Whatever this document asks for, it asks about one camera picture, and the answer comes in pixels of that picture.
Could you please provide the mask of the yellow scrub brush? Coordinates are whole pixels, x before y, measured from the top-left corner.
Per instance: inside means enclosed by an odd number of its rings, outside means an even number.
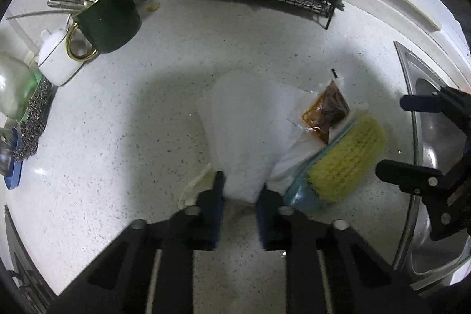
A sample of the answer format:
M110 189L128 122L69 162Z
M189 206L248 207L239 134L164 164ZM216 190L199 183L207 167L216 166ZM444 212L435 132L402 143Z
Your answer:
M362 114L303 163L283 195L283 203L309 214L341 202L371 172L386 143L381 124L369 113Z

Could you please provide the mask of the white paper towel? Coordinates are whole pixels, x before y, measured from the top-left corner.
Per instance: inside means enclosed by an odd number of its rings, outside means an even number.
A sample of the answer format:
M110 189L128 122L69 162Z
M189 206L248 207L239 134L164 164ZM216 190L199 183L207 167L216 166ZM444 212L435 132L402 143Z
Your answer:
M223 75L196 102L211 161L184 187L179 208L211 189L218 170L226 199L252 205L263 187L284 195L301 165L327 147L301 118L319 96L256 73Z

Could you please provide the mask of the brown sauce packet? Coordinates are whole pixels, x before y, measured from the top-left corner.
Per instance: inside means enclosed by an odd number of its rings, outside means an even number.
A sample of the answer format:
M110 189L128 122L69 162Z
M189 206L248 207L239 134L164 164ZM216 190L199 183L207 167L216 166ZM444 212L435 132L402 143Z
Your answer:
M301 115L301 120L323 143L328 144L330 129L349 113L346 99L334 80L331 80L317 100Z

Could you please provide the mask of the steel wool scrubber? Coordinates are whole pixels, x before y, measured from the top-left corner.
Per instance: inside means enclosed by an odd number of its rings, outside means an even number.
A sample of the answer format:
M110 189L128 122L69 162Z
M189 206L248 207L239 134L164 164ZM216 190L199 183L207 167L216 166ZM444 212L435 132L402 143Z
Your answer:
M46 129L49 112L57 86L41 78L33 96L29 99L26 117L18 125L19 142L14 150L14 159L21 162L37 153L38 142Z

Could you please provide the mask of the small steel teapot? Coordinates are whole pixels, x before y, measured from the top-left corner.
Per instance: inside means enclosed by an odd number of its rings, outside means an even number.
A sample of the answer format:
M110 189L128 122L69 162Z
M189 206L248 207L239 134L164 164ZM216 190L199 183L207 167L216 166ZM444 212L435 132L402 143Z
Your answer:
M14 136L12 131L1 129L0 145L0 172L1 175L7 176L13 162Z

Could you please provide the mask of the white lidded jar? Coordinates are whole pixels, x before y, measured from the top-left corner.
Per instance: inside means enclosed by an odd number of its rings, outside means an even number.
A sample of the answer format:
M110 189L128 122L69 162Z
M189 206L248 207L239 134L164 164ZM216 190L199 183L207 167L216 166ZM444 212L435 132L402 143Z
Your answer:
M39 71L52 85L63 86L82 67L83 63L73 60L67 53L66 31L57 29L41 32L42 46L37 59Z

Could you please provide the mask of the dark green mug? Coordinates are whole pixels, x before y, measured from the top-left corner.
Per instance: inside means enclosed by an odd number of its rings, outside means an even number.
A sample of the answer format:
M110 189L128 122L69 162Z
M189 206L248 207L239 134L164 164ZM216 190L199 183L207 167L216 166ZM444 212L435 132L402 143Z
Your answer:
M72 16L73 24L65 35L65 49L74 61L84 62L99 54L112 53L135 37L141 18L134 0L96 0ZM80 30L92 46L84 55L75 55L70 47L73 34Z

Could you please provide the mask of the glass carafe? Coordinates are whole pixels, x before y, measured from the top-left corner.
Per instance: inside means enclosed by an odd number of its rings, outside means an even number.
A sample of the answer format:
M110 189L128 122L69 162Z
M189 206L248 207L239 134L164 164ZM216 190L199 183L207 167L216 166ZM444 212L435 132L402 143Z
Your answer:
M42 75L37 65L27 65L10 53L1 51L1 113L20 122Z

